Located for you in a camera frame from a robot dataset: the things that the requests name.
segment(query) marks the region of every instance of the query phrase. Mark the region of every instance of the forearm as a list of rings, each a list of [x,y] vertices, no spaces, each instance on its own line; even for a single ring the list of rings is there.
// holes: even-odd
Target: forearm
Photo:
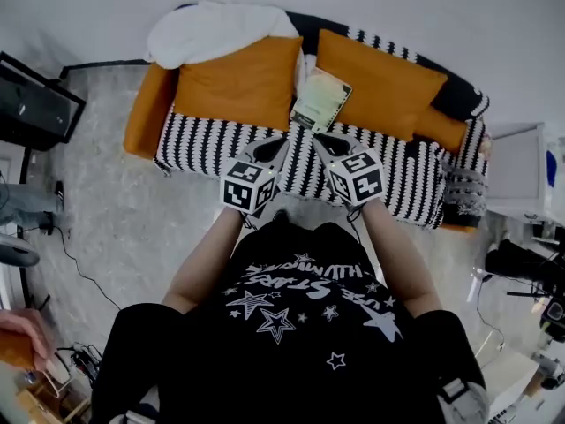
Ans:
[[[173,278],[163,305],[186,313],[214,289],[241,232],[243,218],[225,208]]]
[[[388,288],[414,316],[441,309],[422,256],[385,205],[369,201],[362,214]]]

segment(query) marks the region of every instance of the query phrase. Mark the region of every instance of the white wall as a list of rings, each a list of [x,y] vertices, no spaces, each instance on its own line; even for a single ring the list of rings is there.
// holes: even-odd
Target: white wall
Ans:
[[[49,79],[58,77],[64,64],[54,56],[50,46],[32,32],[10,26],[6,14],[0,10],[0,50],[16,57]],[[71,57],[62,58],[68,61]]]
[[[140,58],[156,20],[191,1],[0,0],[0,27],[47,50],[47,61]],[[223,1],[373,27],[486,91],[491,122],[546,121],[565,133],[565,0]]]

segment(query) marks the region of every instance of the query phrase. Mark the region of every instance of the black t-shirt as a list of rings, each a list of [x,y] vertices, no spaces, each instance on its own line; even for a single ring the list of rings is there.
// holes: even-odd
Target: black t-shirt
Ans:
[[[413,319],[337,225],[273,222],[240,242],[215,293],[190,313],[145,304],[118,314],[93,422],[156,384],[160,422],[443,422],[437,394],[457,377],[484,386],[454,314]]]

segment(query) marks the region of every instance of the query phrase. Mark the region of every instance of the person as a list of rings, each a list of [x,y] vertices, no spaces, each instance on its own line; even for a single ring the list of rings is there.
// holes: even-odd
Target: person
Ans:
[[[25,370],[43,371],[54,350],[37,309],[0,309],[0,361]]]
[[[311,231],[279,212],[234,251],[244,219],[226,208],[160,305],[118,313],[92,422],[122,422],[154,385],[157,422],[486,422],[485,382],[462,324],[441,309],[384,204],[369,201],[361,213],[389,289],[334,223]]]
[[[57,181],[54,193],[43,192],[28,184],[6,184],[4,181],[0,185],[0,226],[15,223],[23,229],[40,228],[50,234],[53,231],[53,214],[63,211],[64,188],[61,181]]]

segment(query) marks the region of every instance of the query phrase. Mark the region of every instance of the leg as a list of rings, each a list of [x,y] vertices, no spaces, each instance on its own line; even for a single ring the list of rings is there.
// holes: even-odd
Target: leg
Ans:
[[[63,211],[63,203],[54,193],[43,192],[27,184],[9,184],[3,195],[13,208],[25,212]]]
[[[11,214],[11,222],[17,226],[21,226],[25,230],[31,228],[48,229],[53,224],[49,218],[49,214],[45,212],[25,212],[23,210],[14,210]]]

